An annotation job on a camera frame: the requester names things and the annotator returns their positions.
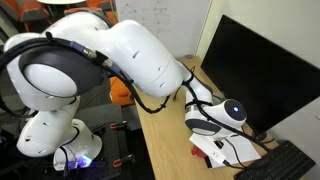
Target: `whiteboard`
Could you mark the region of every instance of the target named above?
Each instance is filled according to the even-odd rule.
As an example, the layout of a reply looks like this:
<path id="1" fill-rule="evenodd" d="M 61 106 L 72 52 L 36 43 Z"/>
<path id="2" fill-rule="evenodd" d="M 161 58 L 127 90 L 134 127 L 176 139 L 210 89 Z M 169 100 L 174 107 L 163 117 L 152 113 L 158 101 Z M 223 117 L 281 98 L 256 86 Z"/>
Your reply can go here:
<path id="1" fill-rule="evenodd" d="M 175 58 L 194 55 L 211 0 L 116 0 L 119 21 L 138 21 Z"/>

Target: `wall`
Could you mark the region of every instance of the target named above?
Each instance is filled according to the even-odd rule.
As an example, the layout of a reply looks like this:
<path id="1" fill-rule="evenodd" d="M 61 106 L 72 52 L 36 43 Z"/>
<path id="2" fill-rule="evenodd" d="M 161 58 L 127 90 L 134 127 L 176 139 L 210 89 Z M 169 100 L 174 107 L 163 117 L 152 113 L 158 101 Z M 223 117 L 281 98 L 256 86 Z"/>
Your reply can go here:
<path id="1" fill-rule="evenodd" d="M 196 55 L 204 58 L 222 14 L 320 67 L 320 1 L 213 0 Z M 289 139 L 320 164 L 320 98 L 293 114 L 270 133 Z M 320 178 L 317 165 L 308 174 Z"/>

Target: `robot eye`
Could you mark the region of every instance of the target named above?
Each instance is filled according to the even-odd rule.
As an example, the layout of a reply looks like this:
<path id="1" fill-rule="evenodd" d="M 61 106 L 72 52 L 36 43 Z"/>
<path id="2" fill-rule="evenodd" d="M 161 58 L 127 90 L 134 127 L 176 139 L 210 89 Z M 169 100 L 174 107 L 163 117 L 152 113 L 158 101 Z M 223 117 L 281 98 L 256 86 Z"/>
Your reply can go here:
<path id="1" fill-rule="evenodd" d="M 233 99 L 228 99 L 224 103 L 227 114 L 236 121 L 243 121 L 247 118 L 247 113 L 242 104 Z"/>
<path id="2" fill-rule="evenodd" d="M 238 112 L 238 111 L 239 111 L 239 109 L 238 109 L 237 107 L 233 107 L 233 110 L 234 110 L 235 112 Z"/>

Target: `blue light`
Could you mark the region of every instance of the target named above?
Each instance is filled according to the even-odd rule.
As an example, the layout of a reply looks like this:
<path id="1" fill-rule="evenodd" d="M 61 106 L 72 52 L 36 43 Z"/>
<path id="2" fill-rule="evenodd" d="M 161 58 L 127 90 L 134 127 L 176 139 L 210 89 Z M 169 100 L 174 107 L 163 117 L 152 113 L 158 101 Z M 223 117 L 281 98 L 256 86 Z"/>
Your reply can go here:
<path id="1" fill-rule="evenodd" d="M 92 159 L 88 158 L 87 156 L 81 156 L 79 159 L 78 159 L 78 166 L 80 168 L 82 167 L 87 167 L 91 164 L 92 162 Z"/>

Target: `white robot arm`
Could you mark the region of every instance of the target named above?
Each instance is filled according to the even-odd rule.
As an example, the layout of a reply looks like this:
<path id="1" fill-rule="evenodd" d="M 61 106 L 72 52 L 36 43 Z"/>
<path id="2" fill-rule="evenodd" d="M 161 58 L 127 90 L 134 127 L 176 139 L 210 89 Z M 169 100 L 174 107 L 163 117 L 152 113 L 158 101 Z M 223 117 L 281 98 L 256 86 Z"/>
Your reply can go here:
<path id="1" fill-rule="evenodd" d="M 97 52 L 108 57 L 102 63 L 107 66 L 104 68 L 126 76 L 149 96 L 168 96 L 182 86 L 186 91 L 185 123 L 195 133 L 220 140 L 232 134 L 224 125 L 238 129 L 246 120 L 239 102 L 225 100 L 214 104 L 210 88 L 135 21 L 123 21 L 109 28 L 100 17 L 77 12 L 42 34 L 24 33 L 10 38 L 5 51 L 28 40 L 45 38 L 46 32 L 53 38 L 72 42 L 70 47 L 88 59 Z M 64 153 L 69 162 L 88 167 L 100 152 L 101 140 L 73 116 L 80 100 L 77 96 L 103 81 L 105 71 L 76 52 L 51 46 L 23 52 L 7 69 L 23 103 L 39 111 L 24 127 L 17 144 L 19 150 L 32 157 L 55 153 L 56 170 L 64 169 Z"/>

